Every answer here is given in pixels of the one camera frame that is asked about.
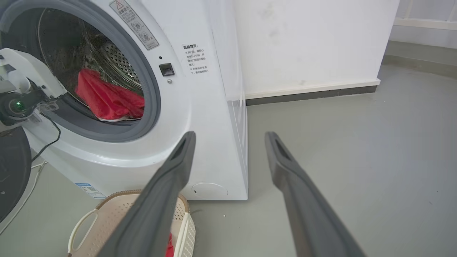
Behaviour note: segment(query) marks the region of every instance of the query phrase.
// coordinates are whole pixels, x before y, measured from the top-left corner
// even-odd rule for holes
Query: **front-loading washing machine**
[[[45,63],[68,93],[46,114],[42,156],[95,198],[143,188],[186,131],[189,200],[246,200],[247,115],[229,0],[5,0],[1,48]],[[75,94],[82,68],[144,97],[142,118],[98,119]],[[58,131],[24,125],[39,152]]]

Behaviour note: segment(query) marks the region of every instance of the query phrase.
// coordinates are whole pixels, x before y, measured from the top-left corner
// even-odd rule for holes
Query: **white robotic arm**
[[[49,68],[30,54],[0,49],[0,133],[22,125],[38,106],[57,109],[67,93]]]

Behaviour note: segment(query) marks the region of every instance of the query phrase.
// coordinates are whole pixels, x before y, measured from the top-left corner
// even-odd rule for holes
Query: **washing machine opening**
[[[23,11],[2,33],[1,47],[40,59],[68,90],[57,102],[59,109],[46,113],[58,124],[100,141],[137,139],[152,129],[159,115],[154,73],[139,46],[117,22],[95,5],[83,5],[75,4],[71,13],[59,8]],[[94,11],[100,16],[87,13]],[[144,113],[139,107],[139,115],[126,115],[121,121],[98,119],[90,103],[76,93],[83,69],[96,71],[101,81],[133,92],[136,99],[144,97]]]

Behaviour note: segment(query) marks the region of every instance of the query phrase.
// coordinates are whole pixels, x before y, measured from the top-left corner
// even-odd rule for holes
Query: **gray floor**
[[[263,137],[276,131],[369,257],[457,252],[457,80],[382,67],[376,93],[248,107],[250,194],[191,202],[195,257],[294,256]],[[48,166],[0,256],[65,256],[96,201]]]

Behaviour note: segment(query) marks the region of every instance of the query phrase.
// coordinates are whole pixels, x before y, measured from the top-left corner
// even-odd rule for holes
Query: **laundry basket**
[[[122,191],[107,197],[95,209],[84,215],[71,232],[68,242],[68,257],[94,257],[103,247],[111,233],[135,203],[141,190]],[[95,220],[79,246],[74,248],[74,238],[81,224],[92,214]],[[195,242],[195,225],[189,214],[189,204],[179,195],[171,223],[173,257],[191,257]]]

